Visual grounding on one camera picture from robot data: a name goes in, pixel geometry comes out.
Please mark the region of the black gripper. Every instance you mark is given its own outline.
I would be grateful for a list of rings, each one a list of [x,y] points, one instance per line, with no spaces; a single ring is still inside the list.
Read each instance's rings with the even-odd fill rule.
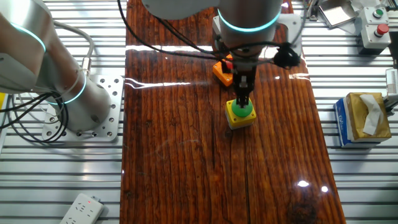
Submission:
[[[254,90],[257,66],[248,60],[233,59],[233,89],[236,104],[245,108],[249,104],[249,94]]]

